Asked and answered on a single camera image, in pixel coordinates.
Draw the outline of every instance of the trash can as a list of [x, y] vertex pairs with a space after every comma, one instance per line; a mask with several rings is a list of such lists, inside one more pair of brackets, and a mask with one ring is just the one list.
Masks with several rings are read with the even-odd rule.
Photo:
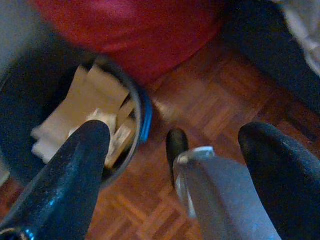
[[[12, 176], [28, 184], [45, 166], [32, 154], [36, 142], [30, 134], [64, 100], [79, 65], [90, 65], [96, 54], [52, 41], [36, 51], [30, 49], [17, 58], [0, 79], [1, 159]], [[118, 78], [136, 103], [136, 136], [113, 170], [105, 169], [102, 186], [108, 186], [124, 172], [140, 143], [148, 139], [152, 105], [146, 92], [119, 66], [103, 56], [100, 67]]]

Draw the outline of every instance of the wooden parquet floor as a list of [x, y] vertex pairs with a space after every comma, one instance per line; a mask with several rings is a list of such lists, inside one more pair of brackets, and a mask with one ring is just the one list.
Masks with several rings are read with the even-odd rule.
[[[320, 117], [220, 40], [147, 90], [156, 108], [150, 140], [122, 177], [100, 192], [87, 240], [202, 239], [171, 187], [165, 138], [173, 127], [186, 131], [191, 147], [212, 145], [218, 155], [245, 164], [239, 129], [263, 121], [320, 157]], [[21, 190], [12, 179], [0, 189], [1, 217]]]

